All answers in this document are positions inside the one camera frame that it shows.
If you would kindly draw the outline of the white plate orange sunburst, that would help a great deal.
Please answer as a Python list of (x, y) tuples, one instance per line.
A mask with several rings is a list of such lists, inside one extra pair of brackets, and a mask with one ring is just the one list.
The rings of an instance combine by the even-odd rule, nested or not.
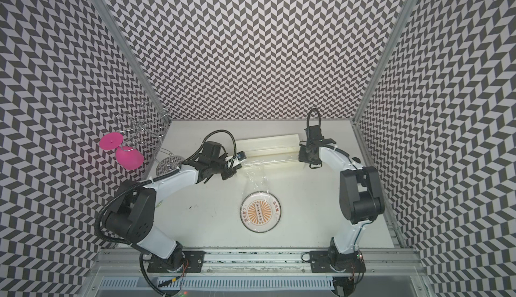
[(274, 229), (282, 216), (279, 200), (268, 192), (254, 192), (248, 195), (240, 207), (243, 225), (254, 233), (266, 233)]

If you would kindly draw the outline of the clear plastic wrap sheet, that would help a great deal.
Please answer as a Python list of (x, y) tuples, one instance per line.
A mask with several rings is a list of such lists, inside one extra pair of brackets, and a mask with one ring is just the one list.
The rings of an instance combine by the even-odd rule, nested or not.
[(300, 170), (288, 168), (269, 169), (244, 167), (242, 167), (240, 171), (243, 172), (243, 175), (246, 179), (245, 189), (243, 191), (243, 200), (248, 195), (254, 192), (268, 192), (270, 194), (273, 194), (278, 199), (278, 196), (271, 191), (271, 178), (276, 176), (279, 176), (281, 178), (289, 178), (292, 173), (297, 174), (300, 172)]

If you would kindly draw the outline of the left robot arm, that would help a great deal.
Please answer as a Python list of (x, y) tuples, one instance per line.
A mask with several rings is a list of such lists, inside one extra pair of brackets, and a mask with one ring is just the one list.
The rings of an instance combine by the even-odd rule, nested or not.
[(214, 175), (221, 175), (223, 180), (233, 177), (247, 155), (236, 151), (229, 156), (222, 150), (220, 143), (207, 141), (171, 172), (143, 182), (123, 183), (99, 212), (95, 234), (104, 241), (126, 244), (157, 258), (168, 271), (180, 271), (185, 262), (183, 246), (155, 224), (156, 206), (179, 190), (206, 183)]

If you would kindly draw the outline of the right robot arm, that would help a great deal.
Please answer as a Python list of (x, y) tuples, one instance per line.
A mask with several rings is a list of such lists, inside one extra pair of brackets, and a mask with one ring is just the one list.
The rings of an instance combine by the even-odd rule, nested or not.
[(364, 271), (360, 241), (367, 227), (385, 211), (380, 176), (375, 167), (338, 148), (322, 135), (320, 126), (308, 126), (298, 160), (314, 169), (328, 165), (339, 177), (338, 203), (345, 222), (331, 238), (327, 263), (337, 272)]

